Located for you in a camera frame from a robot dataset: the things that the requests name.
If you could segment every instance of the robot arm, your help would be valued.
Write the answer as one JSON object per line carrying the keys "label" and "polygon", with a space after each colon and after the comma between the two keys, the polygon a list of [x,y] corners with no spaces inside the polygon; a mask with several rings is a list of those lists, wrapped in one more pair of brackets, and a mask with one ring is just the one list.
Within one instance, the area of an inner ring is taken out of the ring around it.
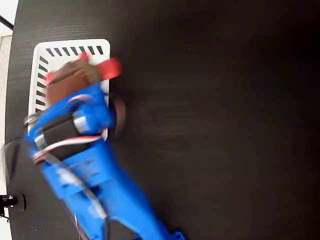
{"label": "robot arm", "polygon": [[[86,55],[80,60],[88,61]],[[120,73],[117,66],[108,60],[96,69],[112,78]],[[60,77],[56,86],[49,85],[52,105],[25,136],[31,158],[41,165],[56,197],[76,216],[87,239],[107,239],[106,223],[117,220],[143,240],[185,240],[181,232],[170,233],[156,218],[147,198],[119,167],[109,141],[103,138],[103,131],[114,128],[123,111],[108,107],[107,94],[97,81],[68,87],[75,81],[75,72]],[[61,98],[57,90],[62,85],[66,96]]]}

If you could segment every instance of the cable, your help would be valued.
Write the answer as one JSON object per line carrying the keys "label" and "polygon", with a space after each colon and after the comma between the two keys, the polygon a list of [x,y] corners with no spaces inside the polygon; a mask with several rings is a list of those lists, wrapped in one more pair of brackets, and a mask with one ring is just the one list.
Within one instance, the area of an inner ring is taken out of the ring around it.
{"label": "cable", "polygon": [[45,153],[48,153],[58,147],[62,147],[62,146],[68,146],[68,145],[79,145],[79,144],[88,144],[88,143],[92,143],[94,141],[97,141],[99,139],[101,139],[102,136],[101,135],[96,135],[96,136],[77,136],[77,137],[71,137],[71,138],[67,138],[65,140],[62,141],[58,141],[55,142],[49,146],[47,146],[46,148],[40,150],[34,157],[34,163],[37,164],[39,162],[42,162],[43,159],[41,158],[41,156],[43,156]]}

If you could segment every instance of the white cable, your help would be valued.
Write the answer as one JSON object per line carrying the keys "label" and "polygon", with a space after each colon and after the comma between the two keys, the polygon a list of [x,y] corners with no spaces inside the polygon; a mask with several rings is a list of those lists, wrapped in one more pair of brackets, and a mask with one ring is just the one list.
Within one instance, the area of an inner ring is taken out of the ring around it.
{"label": "white cable", "polygon": [[47,147],[45,147],[44,149],[42,149],[41,151],[38,151],[35,155],[34,155],[34,159],[37,160],[38,158],[40,158],[43,154],[52,151],[53,149],[56,149],[58,147],[62,147],[62,146],[68,146],[68,145],[79,145],[79,144],[88,144],[88,143],[92,143],[94,141],[97,141],[99,139],[101,139],[102,136],[98,135],[98,136],[77,136],[77,137],[71,137],[71,138],[67,138],[65,140],[62,141],[58,141],[55,142]]}

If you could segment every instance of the basket slot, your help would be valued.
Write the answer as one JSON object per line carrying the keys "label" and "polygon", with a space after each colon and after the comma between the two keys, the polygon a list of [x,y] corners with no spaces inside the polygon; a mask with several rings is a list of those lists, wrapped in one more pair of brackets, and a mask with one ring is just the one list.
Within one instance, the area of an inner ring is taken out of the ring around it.
{"label": "basket slot", "polygon": [[59,56],[62,56],[62,53],[60,52],[59,48],[55,47],[54,50]]}
{"label": "basket slot", "polygon": [[45,50],[46,50],[52,57],[55,56],[54,53],[51,51],[50,48],[46,48]]}
{"label": "basket slot", "polygon": [[101,55],[104,54],[104,52],[102,51],[102,47],[101,47],[101,46],[96,46],[96,48],[98,49],[98,51],[99,51],[99,53],[100,53]]}
{"label": "basket slot", "polygon": [[47,60],[45,60],[42,56],[40,56],[40,61],[45,63],[45,64],[48,64],[49,62]]}
{"label": "basket slot", "polygon": [[48,72],[48,69],[46,69],[44,66],[42,66],[41,64],[39,64],[39,69],[44,71],[44,72]]}
{"label": "basket slot", "polygon": [[39,99],[35,100],[35,104],[38,104],[38,105],[41,105],[41,106],[45,106],[46,105],[46,103],[44,101],[41,101]]}
{"label": "basket slot", "polygon": [[42,91],[39,91],[39,90],[36,91],[36,94],[37,94],[38,96],[40,96],[40,97],[43,97],[43,98],[46,97],[46,94],[43,93]]}
{"label": "basket slot", "polygon": [[63,47],[62,49],[63,49],[63,51],[65,52],[65,54],[67,54],[68,56],[70,56],[70,53],[69,53],[69,51],[68,51],[68,49],[67,49],[66,47]]}
{"label": "basket slot", "polygon": [[40,88],[43,88],[43,89],[46,88],[46,85],[44,85],[43,83],[41,83],[41,82],[39,82],[39,81],[36,83],[36,85],[37,85],[38,87],[40,87]]}
{"label": "basket slot", "polygon": [[38,78],[43,79],[43,80],[46,80],[46,77],[43,76],[43,75],[42,75],[41,73],[39,73],[39,72],[38,72]]}
{"label": "basket slot", "polygon": [[92,55],[95,55],[95,51],[92,46],[88,46],[88,49]]}
{"label": "basket slot", "polygon": [[77,52],[77,49],[74,46],[71,47],[71,50],[73,51],[74,55],[76,56],[79,55],[79,53]]}
{"label": "basket slot", "polygon": [[86,52],[86,50],[85,50],[85,48],[84,48],[83,46],[79,46],[79,49],[80,49],[80,51],[81,51],[82,53],[85,53],[85,52]]}

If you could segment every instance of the white basket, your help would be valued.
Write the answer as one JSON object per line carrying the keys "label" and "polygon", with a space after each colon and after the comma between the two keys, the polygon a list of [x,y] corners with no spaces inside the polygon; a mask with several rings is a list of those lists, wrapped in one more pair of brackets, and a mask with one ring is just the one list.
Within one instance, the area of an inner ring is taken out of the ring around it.
{"label": "white basket", "polygon": [[[89,63],[99,64],[110,58],[110,44],[105,39],[84,39],[67,41],[41,42],[33,51],[31,80],[29,90],[28,115],[47,108],[45,76],[64,64],[79,58],[83,52],[88,53]],[[109,80],[101,82],[101,88],[109,92]]]}

